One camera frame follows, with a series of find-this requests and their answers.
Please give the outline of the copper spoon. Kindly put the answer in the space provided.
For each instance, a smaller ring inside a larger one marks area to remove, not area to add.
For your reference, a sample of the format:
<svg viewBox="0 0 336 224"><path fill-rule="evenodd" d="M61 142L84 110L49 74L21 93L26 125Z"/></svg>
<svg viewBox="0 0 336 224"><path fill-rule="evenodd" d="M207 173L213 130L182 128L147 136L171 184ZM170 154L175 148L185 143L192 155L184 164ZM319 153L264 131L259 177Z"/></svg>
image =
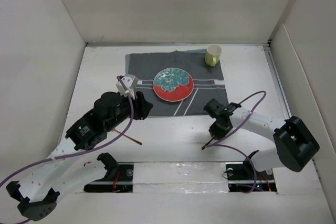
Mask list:
<svg viewBox="0 0 336 224"><path fill-rule="evenodd" d="M207 146L209 146L212 143L213 139L208 141L204 146L201 147L201 150L204 150Z"/></svg>

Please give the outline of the copper fork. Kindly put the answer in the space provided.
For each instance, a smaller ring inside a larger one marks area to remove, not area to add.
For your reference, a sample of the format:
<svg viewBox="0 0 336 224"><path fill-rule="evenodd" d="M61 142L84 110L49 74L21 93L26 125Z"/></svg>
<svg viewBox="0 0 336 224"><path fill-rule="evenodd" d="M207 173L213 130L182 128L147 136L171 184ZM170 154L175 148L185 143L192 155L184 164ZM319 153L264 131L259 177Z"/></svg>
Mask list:
<svg viewBox="0 0 336 224"><path fill-rule="evenodd" d="M120 132L120 131L118 131L118 130L116 130L116 129L112 129L111 132L116 132L116 133L118 133L118 134L120 134L120 135L121 135L121 133L122 133L122 132ZM132 138L132 137L130 137L130 136L127 136L127 135L125 135L125 134L123 134L122 136L124 136L124 137L130 139L131 141L137 143L138 145L142 145L142 144L143 144L142 142L140 142L140 141L138 141L138 140L136 140L136 139L134 139L134 138Z"/></svg>

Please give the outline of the red and teal plate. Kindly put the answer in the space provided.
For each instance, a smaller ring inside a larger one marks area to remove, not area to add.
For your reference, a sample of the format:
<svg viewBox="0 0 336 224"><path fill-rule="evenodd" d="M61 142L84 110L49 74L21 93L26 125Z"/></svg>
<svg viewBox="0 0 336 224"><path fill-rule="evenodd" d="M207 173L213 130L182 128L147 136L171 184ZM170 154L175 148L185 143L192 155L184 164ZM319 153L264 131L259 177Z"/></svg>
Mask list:
<svg viewBox="0 0 336 224"><path fill-rule="evenodd" d="M194 80L183 69L166 68L154 77L152 87L160 99L167 102L179 102L192 94Z"/></svg>

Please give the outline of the grey striped cloth placemat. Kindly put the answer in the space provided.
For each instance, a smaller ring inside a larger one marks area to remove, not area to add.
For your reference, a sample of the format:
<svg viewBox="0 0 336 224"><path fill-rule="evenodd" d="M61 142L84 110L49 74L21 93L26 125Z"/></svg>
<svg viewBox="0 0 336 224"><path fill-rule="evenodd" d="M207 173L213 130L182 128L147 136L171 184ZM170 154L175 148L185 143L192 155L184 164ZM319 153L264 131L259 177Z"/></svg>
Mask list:
<svg viewBox="0 0 336 224"><path fill-rule="evenodd" d="M153 52L125 56L125 72L139 82L137 90L154 105L150 117L205 115L204 106L211 99L228 103L221 64L208 66L206 50ZM178 68L189 73L194 81L192 93L182 101L170 102L159 98L153 90L155 76L166 68Z"/></svg>

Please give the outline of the pale yellow mug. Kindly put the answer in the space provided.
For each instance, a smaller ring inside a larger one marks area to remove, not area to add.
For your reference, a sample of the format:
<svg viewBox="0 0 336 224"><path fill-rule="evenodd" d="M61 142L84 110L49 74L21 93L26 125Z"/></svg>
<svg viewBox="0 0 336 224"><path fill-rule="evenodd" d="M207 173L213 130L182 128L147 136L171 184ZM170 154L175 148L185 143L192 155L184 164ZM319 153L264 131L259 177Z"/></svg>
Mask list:
<svg viewBox="0 0 336 224"><path fill-rule="evenodd" d="M214 67L217 65L220 56L222 54L222 48L217 44L210 44L206 48L205 62L208 66Z"/></svg>

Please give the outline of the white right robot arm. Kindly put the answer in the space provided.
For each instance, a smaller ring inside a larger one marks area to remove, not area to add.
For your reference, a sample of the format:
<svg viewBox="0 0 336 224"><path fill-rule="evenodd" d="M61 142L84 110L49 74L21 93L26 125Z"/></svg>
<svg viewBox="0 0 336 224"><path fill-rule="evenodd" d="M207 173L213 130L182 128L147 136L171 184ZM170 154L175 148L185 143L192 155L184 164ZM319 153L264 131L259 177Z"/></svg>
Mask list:
<svg viewBox="0 0 336 224"><path fill-rule="evenodd" d="M228 136L231 129L244 129L275 144L271 149L254 151L249 155L251 161L243 165L243 173L250 179L265 170L279 167L300 172L320 149L303 120L297 116L286 120L274 119L237 103L222 105L215 99L204 106L204 111L215 119L209 132L216 140Z"/></svg>

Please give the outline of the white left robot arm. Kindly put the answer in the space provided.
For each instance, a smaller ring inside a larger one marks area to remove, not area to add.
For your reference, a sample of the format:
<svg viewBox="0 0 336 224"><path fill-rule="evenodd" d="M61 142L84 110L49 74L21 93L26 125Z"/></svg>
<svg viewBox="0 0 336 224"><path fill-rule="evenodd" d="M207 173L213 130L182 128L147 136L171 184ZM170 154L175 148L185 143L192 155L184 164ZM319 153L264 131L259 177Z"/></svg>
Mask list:
<svg viewBox="0 0 336 224"><path fill-rule="evenodd" d="M57 203L95 180L112 180L119 164L109 153L101 153L92 162L68 177L62 175L81 155L97 151L99 143L124 120L144 120L153 109L140 91L135 98L117 92L106 92L94 102L93 108L78 119L66 132L55 150L28 177L20 181L5 180L8 194L18 201L18 210L28 221L47 217Z"/></svg>

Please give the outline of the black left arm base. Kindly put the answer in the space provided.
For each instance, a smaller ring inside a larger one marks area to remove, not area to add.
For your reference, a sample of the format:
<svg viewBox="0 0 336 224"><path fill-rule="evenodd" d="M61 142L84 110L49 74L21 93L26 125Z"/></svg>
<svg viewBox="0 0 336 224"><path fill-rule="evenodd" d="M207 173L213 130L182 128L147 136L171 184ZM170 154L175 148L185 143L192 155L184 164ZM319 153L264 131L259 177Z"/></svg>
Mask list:
<svg viewBox="0 0 336 224"><path fill-rule="evenodd" d="M103 178L84 186L86 193L132 193L133 192L133 163L121 163L113 178Z"/></svg>

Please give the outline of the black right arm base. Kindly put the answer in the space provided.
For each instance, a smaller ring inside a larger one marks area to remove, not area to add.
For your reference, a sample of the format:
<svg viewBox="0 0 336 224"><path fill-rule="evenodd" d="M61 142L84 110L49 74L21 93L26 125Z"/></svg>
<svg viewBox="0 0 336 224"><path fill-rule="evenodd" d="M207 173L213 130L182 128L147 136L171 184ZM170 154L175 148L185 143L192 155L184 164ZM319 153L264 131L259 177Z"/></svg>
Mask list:
<svg viewBox="0 0 336 224"><path fill-rule="evenodd" d="M222 177L227 180L230 193L277 192L272 169L256 172L255 177L251 168L245 170L243 162L227 162L225 167Z"/></svg>

